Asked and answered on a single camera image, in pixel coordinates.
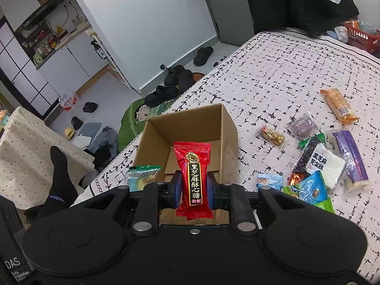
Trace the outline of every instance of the tablecloth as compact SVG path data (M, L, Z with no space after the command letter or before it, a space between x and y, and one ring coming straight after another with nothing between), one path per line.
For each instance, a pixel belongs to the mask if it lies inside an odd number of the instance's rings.
M53 181L50 147L57 146L68 159L71 181L79 192L81 178L94 168L94 158L48 128L22 107L10 116L0 139L0 195L18 209L46 201Z
M288 136L284 148L279 149L256 137L256 129L270 123L285 130L287 122L308 110L322 128L341 129L319 94L321 88L339 88L360 117L351 132L372 187L347 196L340 184L331 197L336 213L364 230L368 249L358 272L373 280L380 269L379 74L380 60L332 38L309 38L295 29L262 32L186 91L167 112L223 103L238 130L239 181L246 190L256 191L257 174L287 178L302 153L295 138ZM140 137L109 164L76 203L123 183Z

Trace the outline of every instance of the screw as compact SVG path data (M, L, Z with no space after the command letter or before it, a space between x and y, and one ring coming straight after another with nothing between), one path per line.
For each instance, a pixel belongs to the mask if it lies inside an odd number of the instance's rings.
M133 229L139 232L148 231L152 228L151 223L148 222L137 222L133 225Z
M201 231L200 231L200 229L193 228L193 229L190 229L190 233L191 234L200 234Z
M241 222L237 225L238 230L248 232L256 229L256 225L251 222Z

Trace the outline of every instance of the patterned bedsheet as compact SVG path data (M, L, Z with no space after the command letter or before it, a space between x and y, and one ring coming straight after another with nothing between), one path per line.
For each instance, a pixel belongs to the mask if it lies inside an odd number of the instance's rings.
M289 177L292 164L301 156L295 138L289 136L280 150L256 138L256 129L263 123L285 129L287 122L308 110L323 128L342 128L319 94L321 88L329 87L339 88L360 117L351 132L371 181L371 188L350 197L338 185L331 199L337 214L365 231L368 250L359 273L375 280L380 270L380 60L331 38L309 38L295 29L262 32L191 87L168 112L223 103L239 134L240 184L255 191L257 174ZM140 137L76 203L123 183Z

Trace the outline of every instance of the purple snack package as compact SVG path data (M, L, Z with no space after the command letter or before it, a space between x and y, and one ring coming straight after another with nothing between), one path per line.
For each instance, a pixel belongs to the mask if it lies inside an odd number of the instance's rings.
M333 132L332 135L336 140L336 147L347 160L349 181L346 184L348 191L357 190L368 185L367 171L351 132L342 130Z

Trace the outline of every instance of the white bedsheet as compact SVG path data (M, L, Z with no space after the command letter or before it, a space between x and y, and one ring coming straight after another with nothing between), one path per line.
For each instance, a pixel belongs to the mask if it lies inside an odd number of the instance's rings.
M324 128L342 128L321 88L336 87L360 120L352 135L362 154L372 188L348 197L338 185L331 199L335 211L365 231L368 249L359 273L376 279L380 269L380 60L328 37L312 39L294 29L262 32L247 41L184 93L168 112L223 103L239 134L239 180L255 191L257 174L290 176L301 156L289 137L283 150L254 136L263 123L278 129L307 110ZM92 182L76 203L123 183L141 136L126 147Z

